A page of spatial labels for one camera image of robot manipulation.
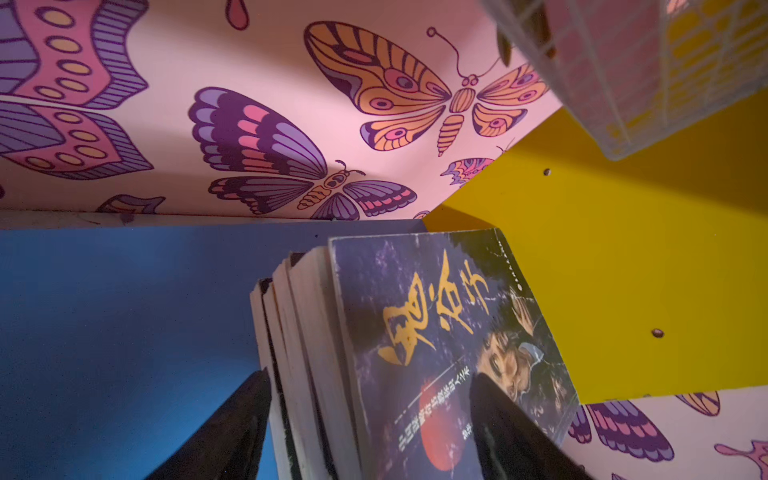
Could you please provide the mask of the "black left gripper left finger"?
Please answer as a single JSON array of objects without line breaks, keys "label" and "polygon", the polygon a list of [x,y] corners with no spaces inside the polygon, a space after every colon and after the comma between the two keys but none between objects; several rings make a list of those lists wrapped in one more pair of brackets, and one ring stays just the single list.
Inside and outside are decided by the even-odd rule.
[{"label": "black left gripper left finger", "polygon": [[253,372],[150,479],[254,479],[268,425],[268,374]]}]

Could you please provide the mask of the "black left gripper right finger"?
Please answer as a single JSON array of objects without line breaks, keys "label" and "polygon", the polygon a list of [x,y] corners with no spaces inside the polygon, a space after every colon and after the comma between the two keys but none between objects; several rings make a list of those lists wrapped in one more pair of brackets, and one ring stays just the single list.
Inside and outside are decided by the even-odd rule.
[{"label": "black left gripper right finger", "polygon": [[469,399],[473,437],[485,479],[590,478],[487,375],[472,377]]}]

